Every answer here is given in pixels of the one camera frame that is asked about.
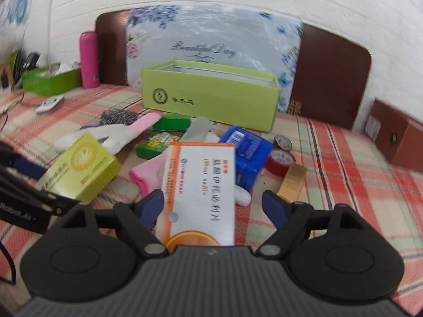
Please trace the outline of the dark tape roll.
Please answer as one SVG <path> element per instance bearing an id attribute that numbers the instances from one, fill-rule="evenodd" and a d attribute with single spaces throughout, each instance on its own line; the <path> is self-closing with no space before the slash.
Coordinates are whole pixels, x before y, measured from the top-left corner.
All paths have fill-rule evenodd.
<path id="1" fill-rule="evenodd" d="M 290 152 L 292 150 L 291 140 L 288 137 L 281 134 L 275 135 L 273 140 L 273 145 L 286 152 Z"/>

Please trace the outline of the yellow white medicine box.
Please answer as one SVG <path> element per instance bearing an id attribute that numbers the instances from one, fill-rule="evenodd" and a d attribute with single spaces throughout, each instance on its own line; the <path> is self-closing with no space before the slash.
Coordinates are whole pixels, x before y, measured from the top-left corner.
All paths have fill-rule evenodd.
<path id="1" fill-rule="evenodd" d="M 56 159 L 35 187 L 87 205 L 120 171 L 118 159 L 89 132 L 84 132 Z"/>

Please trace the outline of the steel wool scrubber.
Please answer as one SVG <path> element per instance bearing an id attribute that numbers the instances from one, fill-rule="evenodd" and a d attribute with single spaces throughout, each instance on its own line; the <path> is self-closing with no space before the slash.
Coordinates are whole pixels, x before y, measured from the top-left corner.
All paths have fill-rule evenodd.
<path id="1" fill-rule="evenodd" d="M 138 119 L 138 113 L 131 112 L 123 109 L 111 109 L 106 110 L 100 116 L 99 125 L 108 125 L 108 124 L 124 124 L 130 125 L 133 124 Z"/>

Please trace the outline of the gold small box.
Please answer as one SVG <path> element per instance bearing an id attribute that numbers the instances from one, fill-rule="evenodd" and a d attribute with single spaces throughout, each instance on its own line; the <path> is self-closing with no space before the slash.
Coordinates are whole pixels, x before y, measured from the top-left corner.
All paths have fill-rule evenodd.
<path id="1" fill-rule="evenodd" d="M 282 181 L 282 185 L 277 195 L 288 203 L 297 201 L 305 182 L 306 173 L 306 167 L 292 163 Z"/>

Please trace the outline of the plain green small box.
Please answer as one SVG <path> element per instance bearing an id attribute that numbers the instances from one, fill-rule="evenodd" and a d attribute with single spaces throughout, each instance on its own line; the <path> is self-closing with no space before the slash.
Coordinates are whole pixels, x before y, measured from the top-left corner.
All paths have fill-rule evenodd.
<path id="1" fill-rule="evenodd" d="M 153 130 L 157 131 L 178 131 L 184 132 L 191 126 L 191 118 L 184 115 L 171 113 L 163 116 L 153 125 Z"/>

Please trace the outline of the brown cardboard box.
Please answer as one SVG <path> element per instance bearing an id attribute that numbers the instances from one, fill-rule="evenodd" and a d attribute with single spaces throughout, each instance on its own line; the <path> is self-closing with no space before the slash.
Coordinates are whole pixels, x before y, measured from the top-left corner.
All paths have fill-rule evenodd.
<path id="1" fill-rule="evenodd" d="M 422 122 L 398 108 L 374 100 L 364 127 L 364 134 L 391 165 L 421 173 Z"/>

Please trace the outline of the red tape roll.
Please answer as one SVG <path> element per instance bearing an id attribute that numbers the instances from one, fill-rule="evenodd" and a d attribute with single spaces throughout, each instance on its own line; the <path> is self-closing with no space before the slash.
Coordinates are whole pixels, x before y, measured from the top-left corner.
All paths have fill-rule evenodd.
<path id="1" fill-rule="evenodd" d="M 265 168 L 273 175 L 283 177 L 293 163 L 296 163 L 296 160 L 292 154 L 285 150 L 274 148 L 269 154 Z"/>

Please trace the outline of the orange white medicine box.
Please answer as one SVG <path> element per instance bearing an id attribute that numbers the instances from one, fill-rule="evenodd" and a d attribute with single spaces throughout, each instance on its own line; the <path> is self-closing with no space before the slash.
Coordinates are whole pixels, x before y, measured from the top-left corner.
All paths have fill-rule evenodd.
<path id="1" fill-rule="evenodd" d="M 164 205 L 155 237 L 172 253 L 181 245 L 235 244 L 235 147 L 172 142 L 166 153 Z"/>

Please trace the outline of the plaid bed sheet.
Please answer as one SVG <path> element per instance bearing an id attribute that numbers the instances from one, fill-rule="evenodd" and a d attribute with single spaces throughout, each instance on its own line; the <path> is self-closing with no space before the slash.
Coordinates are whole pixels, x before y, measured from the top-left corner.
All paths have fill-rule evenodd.
<path id="1" fill-rule="evenodd" d="M 103 112 L 123 109 L 146 113 L 141 91 L 130 87 L 103 85 L 93 90 L 75 89 L 53 113 L 36 115 L 35 107 L 43 97 L 1 92 L 1 139 L 21 154 L 45 167 L 57 153 L 57 139 L 82 126 L 100 121 Z M 350 205 L 379 231 L 401 254 L 405 272 L 395 296 L 411 314 L 422 310 L 422 174 L 392 167 L 376 146 L 362 134 L 302 117 L 277 115 L 273 131 L 261 135 L 273 142 L 283 134 L 292 142 L 296 162 L 307 168 L 300 201 L 316 210 L 330 210 L 336 203 Z M 128 171 L 141 163 L 131 154 L 119 175 L 93 201 L 95 208 L 110 208 L 115 203 L 132 202 L 141 197 L 140 189 Z M 236 208 L 237 245 L 252 248 L 273 233 L 273 226 L 261 208 L 264 190 L 278 191 L 282 182 L 263 168 L 247 207 Z M 1 222 L 1 241 L 18 267 L 24 251 L 39 236 Z M 14 310 L 29 298 L 21 278 L 15 286 L 1 283 L 1 303 Z"/>

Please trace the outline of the green patterned small box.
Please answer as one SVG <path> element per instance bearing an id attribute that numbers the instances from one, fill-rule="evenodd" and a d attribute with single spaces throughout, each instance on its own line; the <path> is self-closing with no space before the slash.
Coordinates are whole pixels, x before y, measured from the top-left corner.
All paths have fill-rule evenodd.
<path id="1" fill-rule="evenodd" d="M 136 144 L 136 154 L 139 158 L 150 160 L 164 152 L 171 142 L 179 141 L 183 132 L 148 130 L 141 135 Z"/>

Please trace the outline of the dark green tray box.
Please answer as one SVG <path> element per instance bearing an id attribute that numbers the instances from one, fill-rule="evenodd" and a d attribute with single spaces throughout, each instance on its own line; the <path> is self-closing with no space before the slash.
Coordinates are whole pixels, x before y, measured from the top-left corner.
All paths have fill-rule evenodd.
<path id="1" fill-rule="evenodd" d="M 81 73 L 78 67 L 58 74 L 52 71 L 55 67 L 59 67 L 59 63 L 23 73 L 23 90 L 42 97 L 52 97 L 82 86 Z"/>

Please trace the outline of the blue square box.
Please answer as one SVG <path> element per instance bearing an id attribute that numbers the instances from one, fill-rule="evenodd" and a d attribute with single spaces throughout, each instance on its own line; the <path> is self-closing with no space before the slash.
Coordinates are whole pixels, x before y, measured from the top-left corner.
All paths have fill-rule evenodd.
<path id="1" fill-rule="evenodd" d="M 234 145 L 236 184 L 251 191 L 273 149 L 272 143 L 238 126 L 230 127 L 220 142 Z"/>

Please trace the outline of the brown wooden headboard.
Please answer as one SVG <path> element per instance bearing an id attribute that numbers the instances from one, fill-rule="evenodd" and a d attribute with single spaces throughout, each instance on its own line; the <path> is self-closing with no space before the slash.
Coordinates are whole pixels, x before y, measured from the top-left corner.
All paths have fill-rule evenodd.
<path id="1" fill-rule="evenodd" d="M 95 21 L 100 82 L 126 85 L 127 10 Z M 352 129 L 371 68 L 370 52 L 342 36 L 305 24 L 291 99 L 295 114 Z"/>

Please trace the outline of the white pink glove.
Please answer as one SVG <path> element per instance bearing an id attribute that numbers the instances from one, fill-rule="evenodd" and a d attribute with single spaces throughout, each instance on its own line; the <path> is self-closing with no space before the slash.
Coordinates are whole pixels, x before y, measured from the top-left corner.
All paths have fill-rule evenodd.
<path id="1" fill-rule="evenodd" d="M 149 112 L 130 125 L 106 124 L 81 129 L 61 137 L 54 144 L 54 149 L 58 152 L 64 152 L 81 138 L 84 133 L 89 133 L 94 139 L 101 142 L 102 146 L 111 153 L 111 155 L 116 155 L 124 146 L 132 142 L 148 128 L 152 127 L 162 117 L 162 112 Z"/>
<path id="2" fill-rule="evenodd" d="M 155 189 L 160 189 L 163 182 L 166 152 L 141 163 L 129 171 L 130 178 L 139 186 L 141 195 L 147 196 Z M 235 203 L 245 207 L 251 203 L 251 195 L 240 186 L 235 186 Z"/>

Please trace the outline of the pink thermos bottle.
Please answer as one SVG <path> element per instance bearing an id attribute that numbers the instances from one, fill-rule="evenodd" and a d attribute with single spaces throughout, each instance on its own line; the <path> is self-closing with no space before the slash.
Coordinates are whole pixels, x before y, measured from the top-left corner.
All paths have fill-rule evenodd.
<path id="1" fill-rule="evenodd" d="M 96 88 L 100 85 L 97 34 L 94 31 L 81 33 L 79 48 L 82 86 Z"/>

